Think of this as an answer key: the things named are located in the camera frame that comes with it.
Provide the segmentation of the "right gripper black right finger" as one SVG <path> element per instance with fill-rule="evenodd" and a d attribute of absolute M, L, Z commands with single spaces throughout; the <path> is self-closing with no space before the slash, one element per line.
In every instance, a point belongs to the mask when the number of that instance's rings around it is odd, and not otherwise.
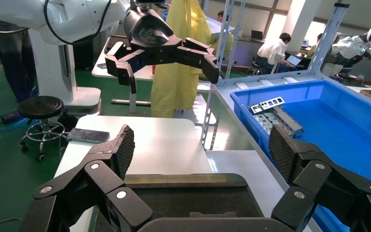
<path fill-rule="evenodd" d="M 334 163 L 317 145 L 271 129 L 269 150 L 288 190 L 271 217 L 302 231 L 318 206 L 330 210 L 353 232 L 371 232 L 371 180 Z"/>

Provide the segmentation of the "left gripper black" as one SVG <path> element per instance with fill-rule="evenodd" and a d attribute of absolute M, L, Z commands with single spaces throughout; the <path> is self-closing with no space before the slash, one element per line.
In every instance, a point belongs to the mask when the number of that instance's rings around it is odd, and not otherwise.
<path fill-rule="evenodd" d="M 212 84 L 217 84 L 220 69 L 214 49 L 192 38 L 182 41 L 154 10 L 130 9 L 123 25 L 130 47 L 116 42 L 106 53 L 105 63 L 107 73 L 120 85 L 129 86 L 131 94 L 137 93 L 134 73 L 140 64 L 180 63 L 201 69 Z"/>

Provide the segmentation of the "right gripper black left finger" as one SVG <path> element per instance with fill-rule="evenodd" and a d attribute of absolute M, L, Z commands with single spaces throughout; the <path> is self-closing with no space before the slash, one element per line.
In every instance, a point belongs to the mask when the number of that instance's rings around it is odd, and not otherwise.
<path fill-rule="evenodd" d="M 39 187 L 20 231 L 68 232 L 94 206 L 114 231 L 138 231 L 152 209 L 124 182 L 134 148 L 128 125 L 114 139 L 92 146 L 77 166 Z"/>

